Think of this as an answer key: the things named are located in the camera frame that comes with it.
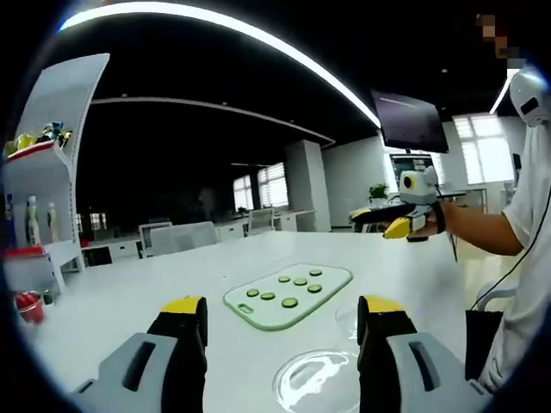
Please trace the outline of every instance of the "white t-shirt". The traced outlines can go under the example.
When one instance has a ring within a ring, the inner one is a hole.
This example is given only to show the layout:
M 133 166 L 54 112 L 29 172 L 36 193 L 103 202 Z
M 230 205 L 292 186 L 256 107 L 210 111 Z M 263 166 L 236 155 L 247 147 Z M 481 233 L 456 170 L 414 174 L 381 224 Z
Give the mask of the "white t-shirt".
M 551 190 L 551 127 L 527 127 L 517 191 L 503 214 L 527 249 L 542 222 Z M 480 382 L 496 390 L 512 373 L 539 330 L 551 293 L 551 206 L 524 258 L 517 292 L 504 312 Z

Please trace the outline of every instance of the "cucumber slice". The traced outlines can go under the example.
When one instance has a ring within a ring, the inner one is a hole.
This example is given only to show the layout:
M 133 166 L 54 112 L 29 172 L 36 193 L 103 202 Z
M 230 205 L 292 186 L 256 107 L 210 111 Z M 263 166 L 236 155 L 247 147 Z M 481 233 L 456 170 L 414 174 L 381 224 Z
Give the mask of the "cucumber slice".
M 321 291 L 321 285 L 320 284 L 312 284 L 311 286 L 308 286 L 308 292 L 315 294 L 319 293 Z
M 308 281 L 306 280 L 306 278 L 297 278 L 295 281 L 293 281 L 293 283 L 296 285 L 296 286 L 305 286 Z
M 297 305 L 299 304 L 299 300 L 298 299 L 284 299 L 282 301 L 282 305 L 285 307 L 285 308 L 293 308 L 293 307 L 296 307 Z
M 261 299 L 265 299 L 266 301 L 270 301 L 271 299 L 274 299 L 276 295 L 274 293 L 264 293 L 260 296 Z

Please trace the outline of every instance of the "white helmet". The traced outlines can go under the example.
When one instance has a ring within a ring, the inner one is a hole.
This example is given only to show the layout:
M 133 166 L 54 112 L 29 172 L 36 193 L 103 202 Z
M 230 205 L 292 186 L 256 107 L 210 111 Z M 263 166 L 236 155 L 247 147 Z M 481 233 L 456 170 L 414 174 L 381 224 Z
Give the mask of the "white helmet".
M 528 126 L 551 119 L 551 96 L 547 79 L 532 65 L 525 65 L 511 79 L 509 93 L 518 115 Z

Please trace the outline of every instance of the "potted plant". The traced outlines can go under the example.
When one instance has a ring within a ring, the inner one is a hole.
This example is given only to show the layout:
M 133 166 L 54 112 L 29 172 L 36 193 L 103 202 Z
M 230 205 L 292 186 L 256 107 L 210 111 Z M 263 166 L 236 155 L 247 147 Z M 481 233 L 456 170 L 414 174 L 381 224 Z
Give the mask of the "potted plant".
M 387 194 L 388 185 L 386 183 L 377 183 L 372 187 L 369 187 L 369 203 L 382 204 L 384 200 L 388 198 Z

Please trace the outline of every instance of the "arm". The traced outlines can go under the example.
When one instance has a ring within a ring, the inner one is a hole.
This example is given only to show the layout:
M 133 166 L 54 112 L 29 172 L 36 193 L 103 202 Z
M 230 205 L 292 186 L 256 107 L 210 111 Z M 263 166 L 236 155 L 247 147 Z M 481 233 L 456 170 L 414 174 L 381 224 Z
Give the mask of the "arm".
M 523 249 L 503 214 L 485 214 L 448 202 L 440 206 L 446 217 L 446 231 L 475 247 L 501 256 L 515 256 Z

